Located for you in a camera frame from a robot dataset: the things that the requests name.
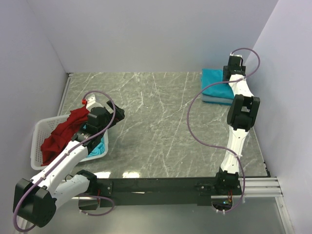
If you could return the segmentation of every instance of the white wall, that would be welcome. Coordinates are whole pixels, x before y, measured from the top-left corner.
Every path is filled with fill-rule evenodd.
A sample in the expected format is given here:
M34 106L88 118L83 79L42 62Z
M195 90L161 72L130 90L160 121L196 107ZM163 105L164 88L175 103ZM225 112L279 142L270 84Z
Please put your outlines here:
M57 114L66 73L26 1L0 2L0 233L13 229L15 184L30 167L33 127Z
M277 176L297 234L312 228L312 1L279 0L254 50L261 58L250 78L261 98L256 132ZM250 56L250 69L256 64Z
M277 0L28 0L67 72L199 71L253 47Z

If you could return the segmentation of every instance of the stack of folded towels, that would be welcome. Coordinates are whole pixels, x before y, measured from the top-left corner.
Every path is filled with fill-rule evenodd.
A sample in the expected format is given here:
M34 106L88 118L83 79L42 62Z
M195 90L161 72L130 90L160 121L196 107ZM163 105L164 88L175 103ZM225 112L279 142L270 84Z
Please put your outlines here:
M201 77L201 89L223 80L222 70L203 69ZM231 105L234 94L229 84L217 84L206 89L201 100L207 103Z

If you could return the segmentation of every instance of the black base frame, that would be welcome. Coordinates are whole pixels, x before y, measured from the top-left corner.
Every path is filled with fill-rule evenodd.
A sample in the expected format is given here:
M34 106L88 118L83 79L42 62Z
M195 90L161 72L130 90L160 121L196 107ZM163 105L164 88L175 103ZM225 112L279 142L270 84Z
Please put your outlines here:
M234 180L230 180L228 176L233 175L219 172L215 177L108 178L97 179L97 187L101 196L111 198L118 206L165 204L211 206L213 195L228 195L230 191L233 195L242 194L238 175L235 175ZM101 200L100 207L110 206L109 201Z

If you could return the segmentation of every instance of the red cloth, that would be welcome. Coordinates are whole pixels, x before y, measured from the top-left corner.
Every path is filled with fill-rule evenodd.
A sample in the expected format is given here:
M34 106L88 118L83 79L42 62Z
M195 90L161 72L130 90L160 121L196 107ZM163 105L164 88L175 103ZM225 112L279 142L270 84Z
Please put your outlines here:
M60 123L41 145L42 166L49 165L65 149L81 124L87 121L89 111L83 106L70 113L66 122Z

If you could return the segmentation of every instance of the table surface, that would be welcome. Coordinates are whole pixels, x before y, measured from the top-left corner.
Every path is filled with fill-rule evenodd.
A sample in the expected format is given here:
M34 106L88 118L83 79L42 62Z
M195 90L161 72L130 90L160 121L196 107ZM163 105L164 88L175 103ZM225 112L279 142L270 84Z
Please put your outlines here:
M196 142L186 124L188 106L200 91L200 76L200 72L70 74L61 115L80 108L90 90L108 93L125 110L125 119L108 130L107 155L79 163L72 173L85 169L110 178L215 176L225 151ZM96 96L106 103L106 97ZM226 146L228 110L198 98L190 113L194 134L209 144ZM267 176L253 129L242 155L246 176Z
M93 213L106 212L99 208ZM246 198L225 216L211 207L189 205L118 206L109 215L86 217L77 200L62 205L31 234L286 234L274 197Z

